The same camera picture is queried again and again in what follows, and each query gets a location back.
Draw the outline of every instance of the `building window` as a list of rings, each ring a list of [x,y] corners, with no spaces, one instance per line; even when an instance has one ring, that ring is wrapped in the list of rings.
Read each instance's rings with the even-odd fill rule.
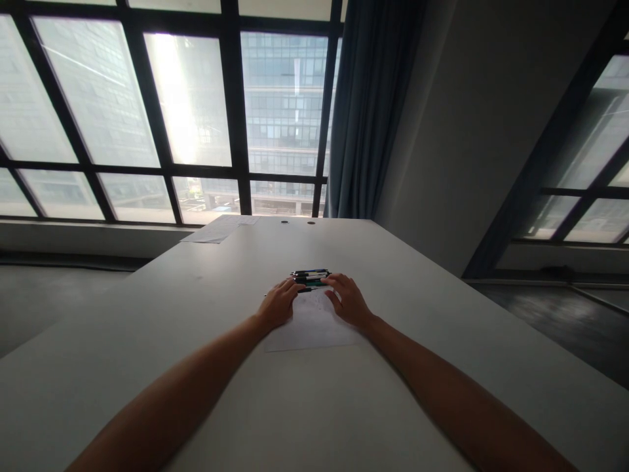
[[[322,216],[343,5],[3,3],[0,218]]]

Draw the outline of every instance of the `forearm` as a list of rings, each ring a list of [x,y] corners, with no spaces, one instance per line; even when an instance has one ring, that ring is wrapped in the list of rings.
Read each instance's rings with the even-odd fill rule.
[[[574,470],[474,380],[378,317],[365,335],[401,372],[428,415],[482,470]]]
[[[207,417],[268,331],[250,317],[182,360],[124,407],[68,471],[157,470]]]

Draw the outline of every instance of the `blue curtain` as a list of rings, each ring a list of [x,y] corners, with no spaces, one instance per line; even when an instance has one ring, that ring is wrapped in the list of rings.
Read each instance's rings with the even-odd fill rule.
[[[349,0],[325,215],[372,218],[415,60],[423,0]]]

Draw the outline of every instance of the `white wall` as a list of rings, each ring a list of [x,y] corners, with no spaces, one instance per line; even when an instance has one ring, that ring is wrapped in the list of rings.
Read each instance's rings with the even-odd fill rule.
[[[156,258],[192,229],[0,222],[0,250]]]
[[[627,274],[627,249],[586,248],[578,246],[544,246],[525,243],[510,244],[496,269],[540,270],[542,267],[568,265],[579,273]]]
[[[375,221],[461,276],[614,3],[431,0]]]

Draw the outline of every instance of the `hand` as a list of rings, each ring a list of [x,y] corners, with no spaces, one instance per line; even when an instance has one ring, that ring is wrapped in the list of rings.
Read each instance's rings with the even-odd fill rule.
[[[293,316],[293,300],[297,291],[305,285],[296,284],[292,278],[281,281],[267,293],[264,301],[257,309],[258,317],[270,330],[283,325]]]
[[[341,300],[331,290],[326,291],[327,297],[334,305],[334,311],[344,321],[363,329],[375,318],[362,297],[362,293],[354,282],[344,274],[335,273],[326,279],[321,279],[324,284],[330,285],[341,295]]]

